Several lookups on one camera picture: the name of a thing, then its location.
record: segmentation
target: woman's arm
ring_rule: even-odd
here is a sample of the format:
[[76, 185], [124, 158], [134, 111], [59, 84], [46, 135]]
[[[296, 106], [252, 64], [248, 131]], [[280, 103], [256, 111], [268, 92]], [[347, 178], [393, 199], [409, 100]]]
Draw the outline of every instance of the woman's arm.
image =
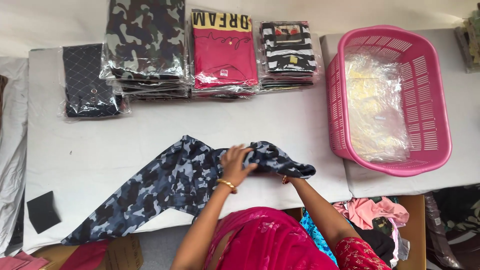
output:
[[[257, 164], [250, 164], [246, 169], [242, 169], [245, 155], [250, 151], [252, 148], [243, 148], [243, 145], [235, 146], [222, 156], [223, 180], [238, 186], [247, 174], [257, 167]], [[203, 268], [220, 211], [231, 191], [226, 184], [219, 184], [216, 187], [205, 208], [183, 238], [170, 270], [201, 270]]]
[[335, 250], [337, 243], [346, 237], [360, 238], [353, 227], [345, 220], [345, 218], [305, 179], [288, 178], [293, 184], [297, 193], [305, 205], [308, 214], [312, 218], [313, 223], [317, 226], [318, 231], [322, 234], [327, 245], [332, 251]]

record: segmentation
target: laundry basket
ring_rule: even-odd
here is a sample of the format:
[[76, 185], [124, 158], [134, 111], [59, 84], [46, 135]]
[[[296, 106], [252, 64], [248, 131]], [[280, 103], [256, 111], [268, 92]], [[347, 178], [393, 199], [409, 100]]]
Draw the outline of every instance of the laundry basket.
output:
[[[412, 148], [405, 162], [362, 160], [351, 144], [345, 80], [345, 50], [379, 51], [401, 63], [402, 108]], [[424, 37], [390, 25], [352, 30], [340, 39], [338, 54], [326, 71], [330, 148], [342, 158], [392, 176], [413, 176], [442, 167], [452, 140], [438, 56]]]

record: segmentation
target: black and white striped garment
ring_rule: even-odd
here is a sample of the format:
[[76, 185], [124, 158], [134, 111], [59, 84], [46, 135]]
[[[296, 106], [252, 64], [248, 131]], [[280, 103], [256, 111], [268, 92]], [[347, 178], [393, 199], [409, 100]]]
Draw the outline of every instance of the black and white striped garment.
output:
[[[275, 35], [275, 26], [291, 25], [298, 25], [298, 29], [300, 29], [300, 34], [295, 34], [296, 38], [292, 38], [295, 40], [287, 42], [285, 36], [289, 35]], [[305, 22], [264, 22], [261, 30], [269, 72], [313, 73], [317, 69], [308, 24]]]

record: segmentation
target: green camouflage garment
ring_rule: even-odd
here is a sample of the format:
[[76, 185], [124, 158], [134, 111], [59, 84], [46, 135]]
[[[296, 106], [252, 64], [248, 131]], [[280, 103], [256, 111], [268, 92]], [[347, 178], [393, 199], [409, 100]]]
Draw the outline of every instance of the green camouflage garment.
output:
[[110, 0], [104, 52], [115, 77], [183, 77], [184, 18], [184, 0]]

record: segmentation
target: bracelet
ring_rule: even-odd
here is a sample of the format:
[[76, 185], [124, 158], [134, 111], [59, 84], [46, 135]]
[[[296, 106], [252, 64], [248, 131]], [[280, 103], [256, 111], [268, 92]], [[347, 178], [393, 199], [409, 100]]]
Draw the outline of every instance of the bracelet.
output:
[[290, 183], [290, 181], [287, 180], [287, 178], [288, 178], [288, 176], [286, 176], [286, 175], [282, 178], [282, 184], [288, 184], [288, 183]]
[[217, 182], [217, 183], [226, 184], [227, 186], [229, 186], [229, 187], [232, 189], [232, 193], [233, 193], [233, 194], [236, 194], [236, 193], [237, 193], [237, 188], [236, 188], [234, 185], [232, 185], [232, 183], [227, 182], [227, 181], [223, 180], [222, 178], [217, 179], [216, 182]]

